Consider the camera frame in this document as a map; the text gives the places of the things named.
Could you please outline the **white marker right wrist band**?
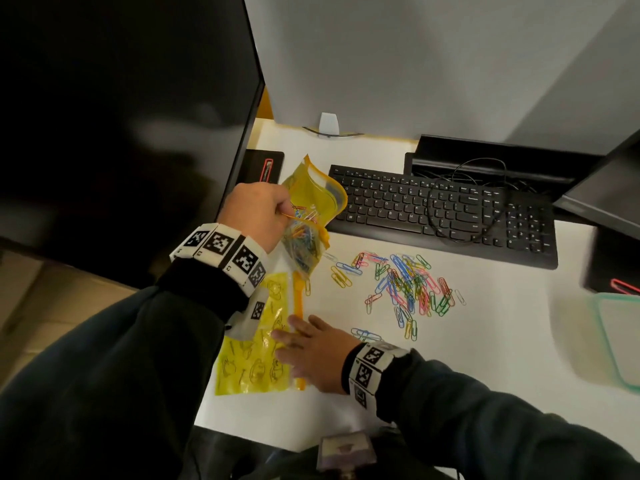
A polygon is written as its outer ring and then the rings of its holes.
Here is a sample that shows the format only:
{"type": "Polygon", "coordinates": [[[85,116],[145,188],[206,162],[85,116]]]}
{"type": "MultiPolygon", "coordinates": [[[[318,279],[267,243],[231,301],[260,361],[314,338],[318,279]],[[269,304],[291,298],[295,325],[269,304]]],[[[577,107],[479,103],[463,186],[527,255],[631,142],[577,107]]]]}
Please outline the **white marker right wrist band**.
{"type": "Polygon", "coordinates": [[[364,343],[349,370],[349,395],[365,410],[377,414],[376,393],[384,371],[396,358],[409,354],[409,350],[384,341],[364,343]]]}

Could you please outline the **black desk tray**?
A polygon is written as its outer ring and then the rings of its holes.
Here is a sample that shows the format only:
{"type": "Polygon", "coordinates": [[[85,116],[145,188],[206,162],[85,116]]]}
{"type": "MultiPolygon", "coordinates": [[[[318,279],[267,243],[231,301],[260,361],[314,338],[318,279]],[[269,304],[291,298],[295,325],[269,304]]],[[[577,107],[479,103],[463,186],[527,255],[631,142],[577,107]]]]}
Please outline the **black desk tray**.
{"type": "Polygon", "coordinates": [[[416,149],[405,154],[403,173],[557,199],[603,161],[588,153],[421,136],[416,149]]]}

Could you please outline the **clear container with green rim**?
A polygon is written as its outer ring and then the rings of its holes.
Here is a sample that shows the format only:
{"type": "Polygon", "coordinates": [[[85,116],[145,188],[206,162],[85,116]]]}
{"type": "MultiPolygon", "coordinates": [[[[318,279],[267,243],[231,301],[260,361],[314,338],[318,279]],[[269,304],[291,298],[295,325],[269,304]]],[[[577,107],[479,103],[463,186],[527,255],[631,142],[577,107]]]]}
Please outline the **clear container with green rim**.
{"type": "Polygon", "coordinates": [[[558,354],[578,378],[640,395],[640,296],[553,296],[549,316],[558,354]]]}

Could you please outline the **person's left hand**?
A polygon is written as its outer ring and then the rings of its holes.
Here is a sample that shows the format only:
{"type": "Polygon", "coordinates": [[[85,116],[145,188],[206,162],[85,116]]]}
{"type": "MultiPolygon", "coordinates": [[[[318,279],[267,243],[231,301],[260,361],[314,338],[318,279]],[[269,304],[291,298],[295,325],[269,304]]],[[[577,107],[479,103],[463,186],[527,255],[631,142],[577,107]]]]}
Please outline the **person's left hand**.
{"type": "Polygon", "coordinates": [[[284,186],[267,182],[237,184],[226,197],[218,222],[250,237],[269,254],[283,238],[287,227],[279,230],[268,224],[265,187],[284,186]]]}

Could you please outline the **white marker left wrist band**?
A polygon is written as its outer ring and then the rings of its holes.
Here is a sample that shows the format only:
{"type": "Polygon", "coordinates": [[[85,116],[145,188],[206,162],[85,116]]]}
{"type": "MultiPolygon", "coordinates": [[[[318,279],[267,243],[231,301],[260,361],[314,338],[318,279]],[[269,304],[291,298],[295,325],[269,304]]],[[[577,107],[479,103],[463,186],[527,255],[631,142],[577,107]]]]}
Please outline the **white marker left wrist band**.
{"type": "Polygon", "coordinates": [[[269,257],[254,239],[227,225],[203,224],[170,257],[160,288],[206,307],[227,330],[257,327],[269,297],[262,286],[269,257]]]}

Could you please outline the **yellow zip bag with clips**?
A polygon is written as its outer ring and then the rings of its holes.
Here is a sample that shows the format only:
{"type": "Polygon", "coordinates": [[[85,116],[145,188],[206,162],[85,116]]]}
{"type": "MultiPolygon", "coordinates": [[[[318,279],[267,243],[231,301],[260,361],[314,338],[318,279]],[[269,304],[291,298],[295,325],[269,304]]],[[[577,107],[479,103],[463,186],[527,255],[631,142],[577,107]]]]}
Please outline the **yellow zip bag with clips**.
{"type": "Polygon", "coordinates": [[[288,190],[293,214],[282,244],[300,279],[308,280],[330,247],[327,225],[346,209],[343,186],[320,171],[306,155],[283,186],[288,190]]]}

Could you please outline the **pile of coloured paper clips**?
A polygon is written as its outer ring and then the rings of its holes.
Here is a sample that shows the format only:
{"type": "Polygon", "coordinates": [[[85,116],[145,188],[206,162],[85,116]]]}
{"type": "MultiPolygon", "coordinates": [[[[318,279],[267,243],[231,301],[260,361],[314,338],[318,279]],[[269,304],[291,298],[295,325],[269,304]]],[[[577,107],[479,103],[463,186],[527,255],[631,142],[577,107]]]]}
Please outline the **pile of coloured paper clips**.
{"type": "Polygon", "coordinates": [[[425,323],[452,317],[470,304],[423,254],[368,250],[351,260],[327,253],[303,297],[309,312],[325,314],[362,342],[398,335],[416,344],[425,323]]]}

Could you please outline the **person's right forearm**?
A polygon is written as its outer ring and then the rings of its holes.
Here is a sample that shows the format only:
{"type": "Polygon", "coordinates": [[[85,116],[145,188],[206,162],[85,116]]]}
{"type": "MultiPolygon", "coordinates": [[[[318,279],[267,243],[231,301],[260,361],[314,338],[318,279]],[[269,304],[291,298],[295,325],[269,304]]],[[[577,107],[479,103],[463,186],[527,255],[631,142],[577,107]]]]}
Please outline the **person's right forearm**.
{"type": "Polygon", "coordinates": [[[385,366],[377,416],[395,423],[425,462],[465,480],[640,480],[640,462],[601,434],[539,411],[416,351],[370,347],[385,366]]]}

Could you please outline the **white marker wrist band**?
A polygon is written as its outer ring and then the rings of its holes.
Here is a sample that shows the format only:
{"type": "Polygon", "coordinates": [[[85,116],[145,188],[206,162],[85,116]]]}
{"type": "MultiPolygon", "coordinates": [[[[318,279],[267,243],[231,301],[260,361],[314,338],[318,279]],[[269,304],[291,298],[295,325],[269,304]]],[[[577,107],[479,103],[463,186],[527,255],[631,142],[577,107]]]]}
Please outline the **white marker wrist band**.
{"type": "Polygon", "coordinates": [[[384,341],[364,343],[349,370],[349,395],[365,410],[377,414],[376,393],[384,371],[396,358],[409,354],[409,350],[384,341]]]}
{"type": "Polygon", "coordinates": [[[262,286],[269,257],[254,239],[227,225],[203,224],[170,257],[160,288],[206,307],[227,330],[257,327],[269,297],[262,286]]]}

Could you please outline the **large black monitor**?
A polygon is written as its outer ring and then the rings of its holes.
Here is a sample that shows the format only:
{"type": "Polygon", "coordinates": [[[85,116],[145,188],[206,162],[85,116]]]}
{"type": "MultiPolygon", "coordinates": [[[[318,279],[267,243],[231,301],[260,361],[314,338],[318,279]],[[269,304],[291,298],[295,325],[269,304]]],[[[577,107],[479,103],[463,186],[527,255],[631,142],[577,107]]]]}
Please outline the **large black monitor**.
{"type": "Polygon", "coordinates": [[[0,0],[0,241],[151,285],[217,217],[264,86],[244,0],[0,0]]]}

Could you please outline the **black stand base red mark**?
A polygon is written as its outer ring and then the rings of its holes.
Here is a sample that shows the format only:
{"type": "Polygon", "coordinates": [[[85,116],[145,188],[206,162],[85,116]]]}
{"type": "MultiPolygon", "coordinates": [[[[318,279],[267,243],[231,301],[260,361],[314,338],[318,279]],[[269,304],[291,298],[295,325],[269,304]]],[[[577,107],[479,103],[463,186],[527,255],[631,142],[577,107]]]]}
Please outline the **black stand base red mark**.
{"type": "Polygon", "coordinates": [[[640,240],[596,227],[583,288],[640,296],[640,240]]]}

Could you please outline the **black keyboard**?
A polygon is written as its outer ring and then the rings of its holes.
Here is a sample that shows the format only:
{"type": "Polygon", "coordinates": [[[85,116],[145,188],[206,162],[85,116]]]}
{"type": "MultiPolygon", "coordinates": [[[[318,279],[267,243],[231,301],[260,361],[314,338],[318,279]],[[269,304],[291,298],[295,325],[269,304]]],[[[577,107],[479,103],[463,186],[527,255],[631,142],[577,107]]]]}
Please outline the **black keyboard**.
{"type": "Polygon", "coordinates": [[[327,229],[377,241],[554,270],[554,210],[533,194],[332,165],[346,209],[327,229]]]}

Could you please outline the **black monitor with grey edge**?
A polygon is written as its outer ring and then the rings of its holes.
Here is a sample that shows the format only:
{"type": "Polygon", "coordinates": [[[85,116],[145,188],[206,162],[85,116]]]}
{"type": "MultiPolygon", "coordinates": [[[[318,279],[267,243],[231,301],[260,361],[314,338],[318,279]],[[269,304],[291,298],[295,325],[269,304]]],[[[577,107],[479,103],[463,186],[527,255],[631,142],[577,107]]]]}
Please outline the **black monitor with grey edge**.
{"type": "Polygon", "coordinates": [[[554,207],[640,241],[640,129],[554,207]]]}

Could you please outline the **yellow printed zip bag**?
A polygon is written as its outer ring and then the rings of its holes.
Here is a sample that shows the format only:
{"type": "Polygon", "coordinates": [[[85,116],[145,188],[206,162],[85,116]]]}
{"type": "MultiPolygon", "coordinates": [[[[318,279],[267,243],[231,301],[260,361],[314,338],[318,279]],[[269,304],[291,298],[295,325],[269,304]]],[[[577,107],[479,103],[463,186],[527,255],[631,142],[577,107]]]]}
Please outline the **yellow printed zip bag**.
{"type": "Polygon", "coordinates": [[[250,300],[245,315],[233,318],[217,359],[215,395],[304,390],[304,379],[275,355],[274,330],[289,330],[288,316],[303,314],[306,285],[298,272],[268,274],[250,300]]]}

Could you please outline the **person's left forearm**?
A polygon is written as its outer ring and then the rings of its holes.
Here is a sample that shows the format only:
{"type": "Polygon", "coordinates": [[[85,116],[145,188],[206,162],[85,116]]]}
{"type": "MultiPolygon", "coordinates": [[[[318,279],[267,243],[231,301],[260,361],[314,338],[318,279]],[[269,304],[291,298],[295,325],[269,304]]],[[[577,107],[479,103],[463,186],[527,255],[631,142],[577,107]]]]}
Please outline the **person's left forearm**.
{"type": "Polygon", "coordinates": [[[52,343],[0,392],[0,480],[176,480],[248,302],[222,270],[176,259],[52,343]]]}

